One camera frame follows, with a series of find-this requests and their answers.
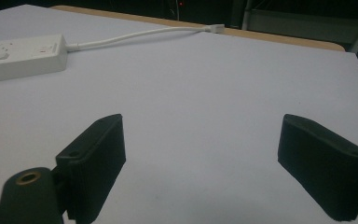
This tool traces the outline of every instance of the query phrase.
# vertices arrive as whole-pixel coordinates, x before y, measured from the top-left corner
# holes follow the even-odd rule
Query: black plastic part
[[[13,175],[0,200],[0,224],[62,224],[56,192],[48,168]]]
[[[60,214],[63,214],[67,207],[70,204],[70,186],[69,181],[67,181],[67,178],[59,172],[58,167],[55,167],[52,171],[52,176],[54,179],[54,185],[57,193],[57,201],[58,201],[58,211]]]
[[[332,219],[356,219],[358,146],[315,121],[285,115],[278,161]]]
[[[97,218],[125,160],[121,115],[95,121],[56,157],[69,180],[69,218],[81,224]]]

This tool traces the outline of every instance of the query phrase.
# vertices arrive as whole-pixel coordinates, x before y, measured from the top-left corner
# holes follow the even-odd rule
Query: power strip
[[[70,45],[66,45],[62,35],[46,35],[0,41],[0,81],[65,70],[68,52],[71,51],[107,46],[121,40],[142,35],[154,35],[173,31],[221,34],[224,32],[224,29],[224,24],[207,25],[203,27],[169,27],[123,35],[111,39]]]
[[[66,59],[62,35],[0,41],[0,81],[59,72]]]

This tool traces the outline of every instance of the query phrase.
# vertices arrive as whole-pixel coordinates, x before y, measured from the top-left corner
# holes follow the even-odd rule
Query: white surface
[[[60,72],[66,67],[62,35],[0,41],[0,81]]]
[[[30,6],[0,12],[0,40],[74,43],[159,27]],[[65,71],[0,82],[0,190],[21,170],[53,168],[94,120],[116,113],[128,161],[96,223],[336,223],[277,150],[286,113],[358,145],[358,62],[205,33],[71,53]]]

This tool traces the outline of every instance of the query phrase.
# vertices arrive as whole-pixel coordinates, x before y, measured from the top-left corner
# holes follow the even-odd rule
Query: dark background
[[[233,1],[178,0],[180,21],[224,23],[230,27]],[[244,11],[246,0],[240,10]],[[176,20],[176,0],[0,0],[0,10],[20,5],[53,7],[67,5]],[[358,0],[255,0],[259,9],[308,15],[358,19]]]

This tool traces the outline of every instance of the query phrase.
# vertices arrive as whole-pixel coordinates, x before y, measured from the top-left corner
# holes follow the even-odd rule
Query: wooden table edge
[[[136,16],[136,15],[130,15],[130,14],[111,12],[111,11],[102,11],[102,10],[96,10],[96,9],[90,9],[90,8],[83,8],[83,7],[55,6],[52,8],[57,9],[57,10],[62,10],[62,11],[88,14],[88,15],[93,15],[93,16],[102,16],[102,17],[116,18],[116,19],[122,19],[122,20],[128,20],[128,21],[150,22],[150,23],[167,25],[167,26],[191,26],[191,27],[203,26],[202,24],[196,24],[196,23],[185,22],[185,21],[170,21],[170,20],[159,19],[159,18]],[[230,29],[230,28],[225,29],[224,35],[234,35],[234,36],[240,36],[240,37],[245,37],[245,38],[265,40],[265,41],[270,41],[270,42],[297,45],[297,46],[310,47],[310,48],[316,48],[316,49],[331,49],[331,50],[336,50],[336,51],[345,51],[345,49],[342,46],[335,44],[335,43],[295,38],[295,37],[283,36],[283,35],[270,35],[270,34],[236,30],[236,29]]]

